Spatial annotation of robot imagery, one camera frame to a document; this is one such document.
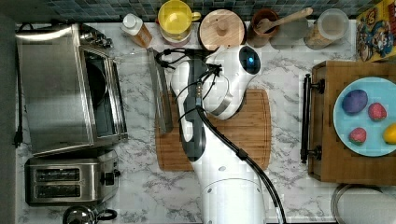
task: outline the yellow mug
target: yellow mug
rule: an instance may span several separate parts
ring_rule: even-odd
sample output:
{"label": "yellow mug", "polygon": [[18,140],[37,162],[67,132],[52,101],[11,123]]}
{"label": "yellow mug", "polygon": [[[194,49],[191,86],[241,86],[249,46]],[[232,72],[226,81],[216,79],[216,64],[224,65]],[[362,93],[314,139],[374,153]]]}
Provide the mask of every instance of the yellow mug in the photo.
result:
{"label": "yellow mug", "polygon": [[175,40],[183,39],[191,31],[191,23],[201,19],[201,13],[191,12],[190,7],[180,0],[164,3],[158,12],[158,22],[163,34]]}

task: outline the plum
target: plum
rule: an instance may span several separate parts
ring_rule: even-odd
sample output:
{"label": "plum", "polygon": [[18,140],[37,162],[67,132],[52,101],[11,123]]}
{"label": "plum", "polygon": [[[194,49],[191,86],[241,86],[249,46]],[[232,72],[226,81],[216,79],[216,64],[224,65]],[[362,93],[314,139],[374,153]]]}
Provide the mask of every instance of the plum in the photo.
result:
{"label": "plum", "polygon": [[367,93],[363,90],[350,91],[343,100],[343,109],[350,115],[361,112],[367,105]]}
{"label": "plum", "polygon": [[380,121],[387,117],[387,110],[380,103],[373,103],[369,106],[369,117],[373,121]]}
{"label": "plum", "polygon": [[349,134],[349,141],[357,146],[361,146],[367,137],[367,132],[363,128],[356,128]]}

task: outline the wooden spoon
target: wooden spoon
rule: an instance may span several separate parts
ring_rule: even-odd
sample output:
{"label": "wooden spoon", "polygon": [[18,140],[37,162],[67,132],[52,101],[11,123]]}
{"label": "wooden spoon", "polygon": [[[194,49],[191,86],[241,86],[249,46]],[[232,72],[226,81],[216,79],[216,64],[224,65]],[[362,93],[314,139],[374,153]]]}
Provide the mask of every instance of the wooden spoon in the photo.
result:
{"label": "wooden spoon", "polygon": [[295,12],[295,13],[293,13],[285,18],[282,18],[280,20],[277,20],[277,21],[270,21],[268,19],[262,19],[257,24],[257,28],[259,29],[260,32],[265,33],[269,29],[271,29],[275,26],[278,26],[278,25],[281,25],[281,24],[284,24],[287,22],[295,21],[300,18],[307,17],[307,16],[311,15],[313,11],[314,11],[314,9],[312,9],[312,7],[308,7],[306,9]]}

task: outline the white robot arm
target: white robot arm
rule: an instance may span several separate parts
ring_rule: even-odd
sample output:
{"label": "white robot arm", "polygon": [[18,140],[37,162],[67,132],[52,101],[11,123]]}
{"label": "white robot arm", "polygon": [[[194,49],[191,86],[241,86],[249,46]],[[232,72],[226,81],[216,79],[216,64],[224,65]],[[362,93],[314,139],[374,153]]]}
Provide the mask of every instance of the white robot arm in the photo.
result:
{"label": "white robot arm", "polygon": [[182,146],[199,178],[205,224],[266,223],[260,181],[265,174],[205,117],[205,112],[218,119],[237,113],[248,83],[260,71],[259,55],[240,46],[216,53],[205,63],[183,62],[172,75]]}

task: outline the wooden cutting board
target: wooden cutting board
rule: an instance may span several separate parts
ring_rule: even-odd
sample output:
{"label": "wooden cutting board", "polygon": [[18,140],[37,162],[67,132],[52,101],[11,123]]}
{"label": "wooden cutting board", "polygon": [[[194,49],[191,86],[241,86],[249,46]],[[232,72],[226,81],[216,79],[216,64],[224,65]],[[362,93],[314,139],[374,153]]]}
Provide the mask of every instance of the wooden cutting board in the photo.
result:
{"label": "wooden cutting board", "polygon": [[234,12],[218,9],[207,14],[200,23],[198,36],[208,50],[220,46],[239,46],[245,42],[246,27]]}
{"label": "wooden cutting board", "polygon": [[[171,100],[174,129],[160,134],[156,125],[155,143],[157,160],[164,171],[192,171],[192,166],[181,146],[177,106]],[[231,119],[219,120],[208,116],[212,124],[265,170],[271,153],[271,114],[268,96],[264,90],[247,90],[246,103]]]}

